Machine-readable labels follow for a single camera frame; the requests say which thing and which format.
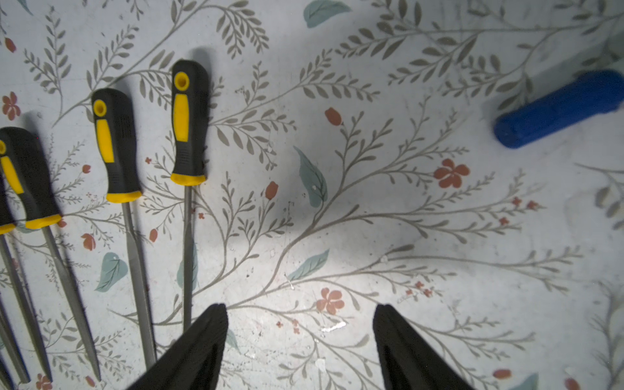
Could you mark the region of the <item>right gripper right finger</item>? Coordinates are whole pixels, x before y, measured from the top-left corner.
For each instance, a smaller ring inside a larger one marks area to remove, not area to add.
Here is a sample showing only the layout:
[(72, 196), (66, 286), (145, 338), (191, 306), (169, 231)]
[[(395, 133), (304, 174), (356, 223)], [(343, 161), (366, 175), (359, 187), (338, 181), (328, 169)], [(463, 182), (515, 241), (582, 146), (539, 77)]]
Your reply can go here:
[(386, 389), (471, 388), (393, 306), (375, 308), (373, 330)]

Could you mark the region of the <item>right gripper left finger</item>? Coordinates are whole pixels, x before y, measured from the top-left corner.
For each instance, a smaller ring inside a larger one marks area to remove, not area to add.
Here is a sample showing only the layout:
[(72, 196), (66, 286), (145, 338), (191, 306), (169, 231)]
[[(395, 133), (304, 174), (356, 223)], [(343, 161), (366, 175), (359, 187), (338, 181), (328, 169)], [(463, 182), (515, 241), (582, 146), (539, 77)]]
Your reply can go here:
[(223, 303), (209, 306), (131, 389), (217, 388), (228, 332)]

